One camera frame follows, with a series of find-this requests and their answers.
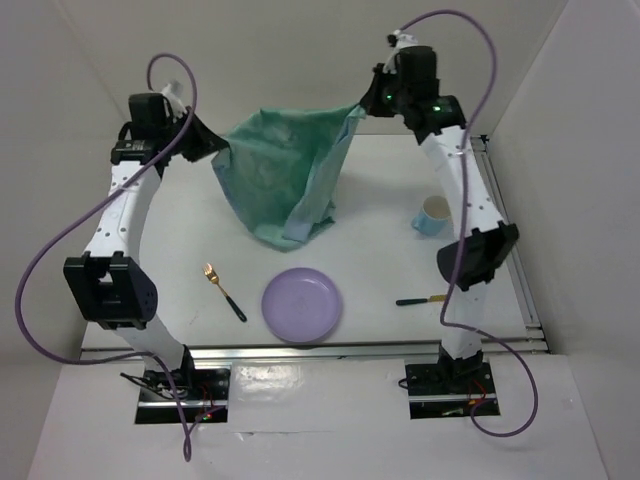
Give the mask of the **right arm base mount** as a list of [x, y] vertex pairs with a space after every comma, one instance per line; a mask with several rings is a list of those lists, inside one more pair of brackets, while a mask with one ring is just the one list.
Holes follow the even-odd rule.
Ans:
[[412, 420], [469, 417], [473, 407], [477, 417], [500, 415], [487, 362], [478, 371], [449, 382], [438, 376], [435, 364], [406, 364], [405, 377], [397, 384], [407, 392]]

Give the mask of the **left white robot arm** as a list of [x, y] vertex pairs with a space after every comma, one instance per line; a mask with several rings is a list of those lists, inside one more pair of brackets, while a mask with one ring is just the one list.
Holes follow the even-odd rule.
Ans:
[[134, 94], [128, 103], [131, 119], [110, 156], [110, 190], [117, 197], [83, 254], [66, 259], [63, 274], [85, 320], [147, 353], [144, 384], [184, 399], [197, 387], [194, 361], [157, 314], [158, 290], [139, 264], [140, 244], [171, 158], [197, 162], [228, 144], [169, 90]]

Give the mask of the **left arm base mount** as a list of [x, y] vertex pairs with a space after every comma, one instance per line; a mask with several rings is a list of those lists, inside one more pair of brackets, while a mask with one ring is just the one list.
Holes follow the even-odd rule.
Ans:
[[[134, 376], [124, 372], [120, 377], [139, 389], [135, 423], [137, 425], [178, 424], [180, 417], [167, 380], [155, 383], [150, 372]], [[231, 368], [218, 366], [192, 372], [192, 386], [177, 384], [178, 396], [188, 424], [226, 423]]]

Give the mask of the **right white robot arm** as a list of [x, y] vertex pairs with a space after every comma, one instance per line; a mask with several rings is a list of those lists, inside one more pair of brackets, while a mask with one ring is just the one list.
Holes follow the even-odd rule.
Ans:
[[449, 290], [440, 318], [446, 332], [432, 375], [441, 388], [457, 392], [482, 366], [481, 329], [488, 286], [519, 231], [490, 198], [458, 100], [439, 92], [435, 51], [401, 41], [373, 73], [362, 106], [374, 117], [402, 117], [432, 162], [457, 235], [436, 255]]

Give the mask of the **teal satin placemat cloth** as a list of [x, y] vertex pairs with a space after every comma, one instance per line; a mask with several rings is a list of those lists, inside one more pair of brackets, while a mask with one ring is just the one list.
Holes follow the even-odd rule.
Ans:
[[260, 242], [296, 250], [334, 223], [334, 192], [364, 109], [262, 108], [211, 161], [239, 221]]

